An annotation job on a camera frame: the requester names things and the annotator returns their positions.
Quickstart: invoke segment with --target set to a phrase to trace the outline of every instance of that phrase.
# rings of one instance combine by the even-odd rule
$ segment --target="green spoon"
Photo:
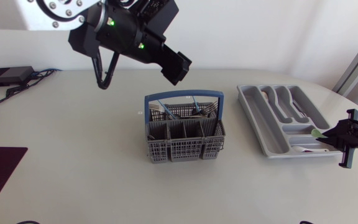
[[[321,132],[317,129],[311,130],[311,135],[315,138],[326,138],[327,137],[327,136],[324,136],[323,134],[321,134]]]

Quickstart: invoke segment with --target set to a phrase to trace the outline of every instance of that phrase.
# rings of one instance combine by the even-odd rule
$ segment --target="black electronic device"
[[[106,89],[120,54],[143,63],[157,63],[172,84],[181,81],[191,60],[165,45],[163,33],[179,9],[174,0],[106,0],[85,12],[84,24],[70,32],[73,50],[92,58],[98,86]],[[99,46],[114,51],[106,78]]]
[[[33,73],[31,66],[0,68],[0,86],[26,85]]]

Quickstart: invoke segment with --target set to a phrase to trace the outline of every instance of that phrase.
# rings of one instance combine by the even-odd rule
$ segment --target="fork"
[[[161,103],[160,100],[158,100],[158,102],[160,103],[160,105],[149,103],[149,109],[159,111],[162,113],[168,113],[172,119],[177,119],[177,117],[173,115],[172,112],[163,103]]]
[[[208,114],[212,113],[214,110],[216,110],[217,105],[218,105],[218,102],[215,101],[214,103],[211,103],[208,106],[201,109],[200,112],[196,111],[192,115],[198,115],[198,114],[208,115]]]

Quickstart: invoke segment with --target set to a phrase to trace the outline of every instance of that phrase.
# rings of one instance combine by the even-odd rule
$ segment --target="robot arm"
[[[109,86],[120,54],[159,64],[176,85],[191,64],[165,45],[163,33],[178,11],[174,0],[5,0],[0,29],[71,30],[69,43],[92,58],[102,89]],[[99,47],[114,51],[104,80]]]
[[[317,139],[343,152],[339,164],[343,168],[352,167],[354,149],[358,148],[358,111],[352,109],[347,112],[349,119],[340,120],[334,128],[323,133],[326,138]]]

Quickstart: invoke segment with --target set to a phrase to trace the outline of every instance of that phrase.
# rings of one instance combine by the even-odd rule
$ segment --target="gray plastic basket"
[[[176,96],[216,96],[218,107],[208,118],[168,120],[163,112],[149,110],[149,102]],[[202,110],[211,103],[198,103]],[[165,105],[173,114],[189,116],[194,103]],[[148,155],[153,163],[215,159],[223,149],[224,128],[221,121],[223,93],[209,90],[182,90],[157,93],[145,97],[145,130]]]

